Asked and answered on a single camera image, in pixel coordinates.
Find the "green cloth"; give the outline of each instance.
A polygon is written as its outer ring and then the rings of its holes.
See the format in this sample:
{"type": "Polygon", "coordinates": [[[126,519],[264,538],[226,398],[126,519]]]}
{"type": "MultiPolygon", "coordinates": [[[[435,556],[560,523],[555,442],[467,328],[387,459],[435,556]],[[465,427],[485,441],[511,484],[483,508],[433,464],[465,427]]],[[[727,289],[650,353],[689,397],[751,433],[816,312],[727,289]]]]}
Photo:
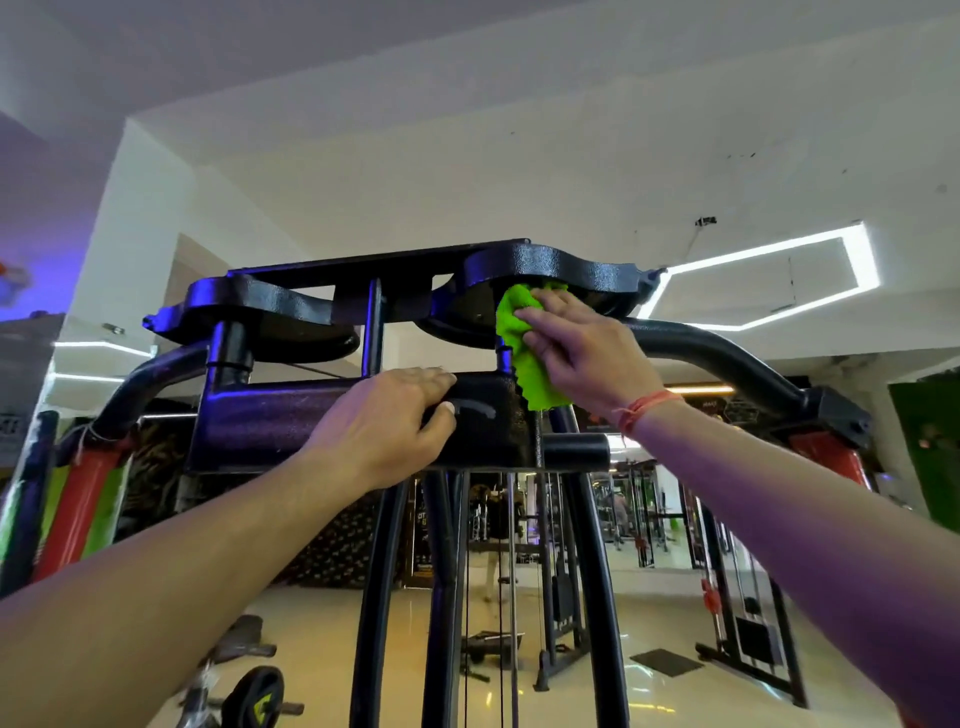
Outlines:
{"type": "MultiPolygon", "coordinates": [[[[547,282],[542,288],[566,290],[564,283],[547,282]]],[[[513,350],[516,383],[527,400],[527,406],[533,412],[563,407],[570,404],[564,395],[550,383],[546,367],[537,355],[523,343],[523,334],[533,329],[525,321],[520,321],[514,311],[518,308],[543,308],[530,293],[530,286],[517,283],[507,289],[496,307],[496,334],[504,344],[513,350]]]]}

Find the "red thread bracelet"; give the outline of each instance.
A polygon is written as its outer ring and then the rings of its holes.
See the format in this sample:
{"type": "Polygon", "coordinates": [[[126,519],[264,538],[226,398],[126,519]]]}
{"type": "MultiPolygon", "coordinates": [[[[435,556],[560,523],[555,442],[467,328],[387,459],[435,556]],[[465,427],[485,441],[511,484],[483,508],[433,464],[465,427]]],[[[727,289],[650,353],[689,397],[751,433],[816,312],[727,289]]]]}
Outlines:
{"type": "Polygon", "coordinates": [[[678,395],[676,392],[671,392],[668,389],[661,389],[652,395],[645,395],[638,400],[634,400],[634,402],[627,407],[614,410],[615,412],[621,413],[617,427],[624,434],[629,434],[630,429],[646,414],[648,409],[656,407],[658,404],[666,401],[683,400],[683,398],[683,395],[678,395]]]}

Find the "black rubber mat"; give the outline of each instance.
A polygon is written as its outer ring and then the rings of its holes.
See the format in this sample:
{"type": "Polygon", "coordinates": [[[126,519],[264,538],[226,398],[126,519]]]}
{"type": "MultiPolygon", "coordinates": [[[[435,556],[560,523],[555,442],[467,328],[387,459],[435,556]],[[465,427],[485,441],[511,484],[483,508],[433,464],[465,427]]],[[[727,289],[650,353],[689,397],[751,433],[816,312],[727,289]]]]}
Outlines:
{"type": "Polygon", "coordinates": [[[668,649],[652,649],[649,652],[634,655],[630,659],[657,672],[662,672],[667,677],[677,677],[703,667],[702,663],[668,649]]]}

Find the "hand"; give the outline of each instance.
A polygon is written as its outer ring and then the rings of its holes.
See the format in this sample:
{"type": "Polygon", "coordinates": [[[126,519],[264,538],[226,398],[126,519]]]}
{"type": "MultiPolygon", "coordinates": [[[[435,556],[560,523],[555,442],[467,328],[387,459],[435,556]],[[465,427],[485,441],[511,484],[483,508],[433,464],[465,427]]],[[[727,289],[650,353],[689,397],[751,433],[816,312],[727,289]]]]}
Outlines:
{"type": "Polygon", "coordinates": [[[531,293],[543,311],[516,312],[534,328],[523,342],[546,366],[553,385],[574,402],[616,424],[616,410],[663,388],[657,370],[619,321],[601,316],[566,291],[531,293]]]}
{"type": "Polygon", "coordinates": [[[453,433],[453,405],[441,400],[456,380],[439,368],[364,379],[330,407],[295,458],[335,468],[355,497],[396,485],[436,460],[453,433]],[[423,411],[437,403],[420,427],[423,411]]]}

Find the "cable machine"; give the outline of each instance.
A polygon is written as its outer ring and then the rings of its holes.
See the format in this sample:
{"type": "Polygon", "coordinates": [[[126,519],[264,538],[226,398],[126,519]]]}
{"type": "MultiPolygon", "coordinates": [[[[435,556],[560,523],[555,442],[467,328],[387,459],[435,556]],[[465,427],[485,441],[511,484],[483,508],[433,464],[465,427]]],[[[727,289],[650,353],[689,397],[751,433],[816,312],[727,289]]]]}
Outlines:
{"type": "MultiPolygon", "coordinates": [[[[414,322],[445,341],[497,351],[495,371],[458,374],[448,394],[458,409],[458,426],[424,479],[436,578],[421,725],[448,728],[457,722],[467,556],[465,489],[468,473],[493,471],[506,474],[509,489],[516,486],[516,473],[541,473],[541,478],[543,473],[562,473],[550,482],[559,483],[561,507],[569,516],[569,527],[562,526],[559,533],[567,552],[575,554],[572,563],[569,557],[564,560],[564,574],[574,578],[573,566],[579,566],[583,581],[582,644],[585,649],[588,645],[592,663],[597,725],[624,728],[630,713],[623,656],[588,477],[588,473],[609,471],[608,441],[602,434],[580,434],[572,407],[549,413],[552,432],[543,431],[539,413],[527,410],[516,386],[510,351],[495,334],[495,306],[503,292],[519,281],[565,282],[596,311],[623,321],[648,355],[706,369],[782,421],[815,424],[829,415],[831,424],[841,431],[857,429],[865,437],[869,429],[868,416],[832,390],[799,389],[711,331],[627,318],[650,298],[659,278],[660,271],[595,263],[515,239],[248,268],[198,280],[183,303],[162,308],[144,320],[147,329],[182,348],[134,370],[100,417],[75,437],[76,463],[38,573],[51,573],[79,560],[96,503],[94,494],[102,487],[110,464],[127,447],[125,438],[146,403],[163,387],[205,376],[188,471],[261,473],[299,449],[315,423],[356,379],[250,384],[254,361],[305,364],[340,358],[360,346],[355,327],[362,325],[362,372],[373,376],[381,368],[385,325],[414,322]],[[433,289],[435,276],[451,274],[445,285],[433,289]],[[327,285],[335,286],[332,301],[296,290],[327,285]]],[[[350,728],[373,728],[379,723],[387,615],[406,493],[407,483],[398,483],[384,491],[380,501],[357,632],[350,728]]],[[[510,551],[516,556],[515,546],[510,551]]],[[[560,566],[558,561],[556,575],[560,566]]],[[[515,595],[513,578],[511,568],[510,592],[515,595]]],[[[546,584],[544,591],[550,591],[546,584]]],[[[516,655],[513,600],[510,639],[516,655]]],[[[511,720],[516,726],[519,708],[513,662],[511,720]]]]}

